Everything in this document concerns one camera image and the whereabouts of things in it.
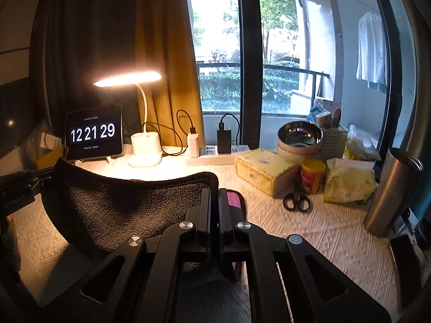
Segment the black handled scissors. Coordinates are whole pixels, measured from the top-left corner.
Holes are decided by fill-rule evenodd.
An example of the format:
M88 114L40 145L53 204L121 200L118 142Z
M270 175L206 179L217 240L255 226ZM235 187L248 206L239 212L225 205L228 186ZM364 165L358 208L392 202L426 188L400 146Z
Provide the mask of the black handled scissors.
M312 203L301 189L300 177L295 179L293 190L283 197L283 207L288 212L307 214L312 210Z

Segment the white USB charger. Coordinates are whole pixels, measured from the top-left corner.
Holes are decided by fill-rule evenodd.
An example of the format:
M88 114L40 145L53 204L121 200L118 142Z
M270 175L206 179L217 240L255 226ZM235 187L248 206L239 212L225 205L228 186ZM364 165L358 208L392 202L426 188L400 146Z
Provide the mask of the white USB charger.
M190 158L197 158L200 156L199 151L199 134L198 133L189 133L187 135L187 143L189 150Z

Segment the hanging white shirt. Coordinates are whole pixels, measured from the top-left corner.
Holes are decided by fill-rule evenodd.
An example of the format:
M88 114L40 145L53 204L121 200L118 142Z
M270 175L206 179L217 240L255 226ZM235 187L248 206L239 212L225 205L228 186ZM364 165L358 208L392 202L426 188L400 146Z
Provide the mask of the hanging white shirt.
M387 92L387 45L380 15L366 12L358 21L356 79L380 93Z

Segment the stainless steel tumbler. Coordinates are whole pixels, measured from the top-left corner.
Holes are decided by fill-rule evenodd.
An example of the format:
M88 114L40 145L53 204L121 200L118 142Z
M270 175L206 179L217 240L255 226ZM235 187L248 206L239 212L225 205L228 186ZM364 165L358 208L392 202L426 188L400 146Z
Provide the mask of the stainless steel tumbler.
M422 162L412 154L392 147L387 153L378 187L364 217L364 228L385 237L404 211L422 175Z

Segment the pink and grey towel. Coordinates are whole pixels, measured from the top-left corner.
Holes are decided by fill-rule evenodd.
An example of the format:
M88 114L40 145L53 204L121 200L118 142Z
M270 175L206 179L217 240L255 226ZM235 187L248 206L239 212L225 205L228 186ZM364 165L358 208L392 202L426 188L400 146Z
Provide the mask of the pink and grey towel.
M201 203L202 191L218 199L218 177L209 171L161 181L105 177L60 158L41 188L47 216L81 254L101 260L130 236L160 236Z

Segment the mustard yellow curtain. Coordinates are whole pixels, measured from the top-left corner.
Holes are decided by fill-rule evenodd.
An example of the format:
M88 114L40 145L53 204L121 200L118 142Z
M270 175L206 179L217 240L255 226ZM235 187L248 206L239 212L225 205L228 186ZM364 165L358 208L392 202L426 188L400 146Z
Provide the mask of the mustard yellow curtain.
M159 125L165 146L187 142L194 126L204 147L204 124L188 0L137 0L135 64L161 75L143 83L142 121Z

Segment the cardboard box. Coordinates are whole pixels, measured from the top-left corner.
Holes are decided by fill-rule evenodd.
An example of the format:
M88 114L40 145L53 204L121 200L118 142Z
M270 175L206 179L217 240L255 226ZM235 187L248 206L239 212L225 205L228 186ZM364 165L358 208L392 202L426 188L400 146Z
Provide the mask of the cardboard box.
M37 170L53 167L60 157L64 156L64 145L60 145L37 161Z

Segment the white textured table cloth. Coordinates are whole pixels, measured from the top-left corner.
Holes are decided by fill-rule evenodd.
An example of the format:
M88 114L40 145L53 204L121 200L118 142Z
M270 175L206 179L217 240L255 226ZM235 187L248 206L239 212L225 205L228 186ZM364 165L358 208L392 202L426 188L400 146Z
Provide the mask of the white textured table cloth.
M352 281L399 319L397 285L389 242L376 238L363 227L364 209L324 203L320 195L311 196L309 214L286 211L281 199L270 198L237 176L233 165L187 166L182 157L165 157L151 168L132 168L130 149L123 157L107 161L84 162L80 167L107 177L162 180L188 176L201 171L217 175L219 185L239 191L246 202L247 218L274 236L296 233L304 237ZM12 215L21 256L20 277L39 305L77 281L91 267L54 228L40 197Z

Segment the tablet clock display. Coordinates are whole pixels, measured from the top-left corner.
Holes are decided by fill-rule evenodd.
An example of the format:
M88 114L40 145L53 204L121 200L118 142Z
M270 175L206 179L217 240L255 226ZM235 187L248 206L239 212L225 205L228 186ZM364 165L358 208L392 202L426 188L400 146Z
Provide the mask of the tablet clock display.
M68 160L91 160L123 154L122 107L113 104L66 116Z

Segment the black power adapter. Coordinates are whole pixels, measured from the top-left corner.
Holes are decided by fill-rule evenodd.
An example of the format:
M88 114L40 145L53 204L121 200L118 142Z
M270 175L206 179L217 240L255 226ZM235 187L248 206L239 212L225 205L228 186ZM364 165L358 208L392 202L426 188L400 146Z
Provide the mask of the black power adapter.
M230 154L232 152L232 132L224 128L217 131L218 154Z

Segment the white power strip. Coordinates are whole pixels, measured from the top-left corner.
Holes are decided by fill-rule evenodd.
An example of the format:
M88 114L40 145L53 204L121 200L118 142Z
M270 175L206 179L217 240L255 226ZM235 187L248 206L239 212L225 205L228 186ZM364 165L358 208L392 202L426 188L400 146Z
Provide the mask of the white power strip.
M232 146L230 154L219 154L218 147L214 145L205 146L199 149L198 157L191 157L186 151L185 162L187 166L224 166L234 165L235 157L245 152L249 152L248 145Z

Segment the yellow red can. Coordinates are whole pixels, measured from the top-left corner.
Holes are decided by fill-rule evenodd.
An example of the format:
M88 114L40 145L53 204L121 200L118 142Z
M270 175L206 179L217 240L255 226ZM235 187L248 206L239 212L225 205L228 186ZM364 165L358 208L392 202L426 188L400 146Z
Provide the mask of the yellow red can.
M326 174L326 163L315 158L306 158L302 161L300 171L301 190L307 194L316 194Z

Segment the yellow tissue box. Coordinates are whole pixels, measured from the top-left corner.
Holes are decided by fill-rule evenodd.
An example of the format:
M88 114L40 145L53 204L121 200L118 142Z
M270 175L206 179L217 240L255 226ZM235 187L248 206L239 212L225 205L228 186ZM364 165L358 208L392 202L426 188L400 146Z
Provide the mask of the yellow tissue box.
M281 156L254 149L235 157L235 173L268 196L287 191L297 176L298 165Z

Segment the yellow soft tissue pack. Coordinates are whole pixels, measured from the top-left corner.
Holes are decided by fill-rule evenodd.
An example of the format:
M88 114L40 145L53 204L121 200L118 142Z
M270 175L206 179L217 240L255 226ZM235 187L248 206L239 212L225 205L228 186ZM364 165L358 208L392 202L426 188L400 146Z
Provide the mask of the yellow soft tissue pack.
M375 174L372 169L348 166L331 168L326 176L323 202L367 201L376 188Z

